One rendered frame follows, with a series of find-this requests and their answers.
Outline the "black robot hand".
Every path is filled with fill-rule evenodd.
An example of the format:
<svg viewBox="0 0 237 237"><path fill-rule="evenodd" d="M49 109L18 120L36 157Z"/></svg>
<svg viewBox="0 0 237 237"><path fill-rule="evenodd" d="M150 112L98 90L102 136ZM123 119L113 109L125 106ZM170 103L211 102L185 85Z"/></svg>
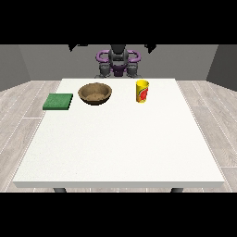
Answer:
<svg viewBox="0 0 237 237"><path fill-rule="evenodd" d="M156 49L156 44L145 44L144 47L148 50L148 54L151 54Z"/></svg>
<svg viewBox="0 0 237 237"><path fill-rule="evenodd" d="M88 46L88 44L69 44L69 51L72 52L76 46Z"/></svg>

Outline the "yellow cup with melon print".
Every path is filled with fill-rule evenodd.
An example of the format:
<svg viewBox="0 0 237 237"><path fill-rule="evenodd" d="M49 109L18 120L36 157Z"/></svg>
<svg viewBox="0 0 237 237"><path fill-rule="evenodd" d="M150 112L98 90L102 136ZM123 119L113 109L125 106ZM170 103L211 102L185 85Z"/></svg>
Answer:
<svg viewBox="0 0 237 237"><path fill-rule="evenodd" d="M138 80L136 82L136 101L145 103L148 94L149 82L146 80Z"/></svg>

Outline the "brown wooden bowl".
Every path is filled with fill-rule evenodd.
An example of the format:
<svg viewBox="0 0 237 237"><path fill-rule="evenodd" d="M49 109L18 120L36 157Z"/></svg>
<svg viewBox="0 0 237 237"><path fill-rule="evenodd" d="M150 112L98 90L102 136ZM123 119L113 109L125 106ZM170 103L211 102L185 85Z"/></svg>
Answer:
<svg viewBox="0 0 237 237"><path fill-rule="evenodd" d="M112 89L107 84L100 82L85 84L78 91L79 98L90 106L102 105L111 94Z"/></svg>

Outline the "green square pad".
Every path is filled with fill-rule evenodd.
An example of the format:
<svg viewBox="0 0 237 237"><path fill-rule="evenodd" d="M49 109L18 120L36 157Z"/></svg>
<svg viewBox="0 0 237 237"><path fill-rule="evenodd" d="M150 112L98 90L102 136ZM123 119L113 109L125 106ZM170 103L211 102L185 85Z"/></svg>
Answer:
<svg viewBox="0 0 237 237"><path fill-rule="evenodd" d="M44 102L43 110L68 110L73 94L49 94Z"/></svg>

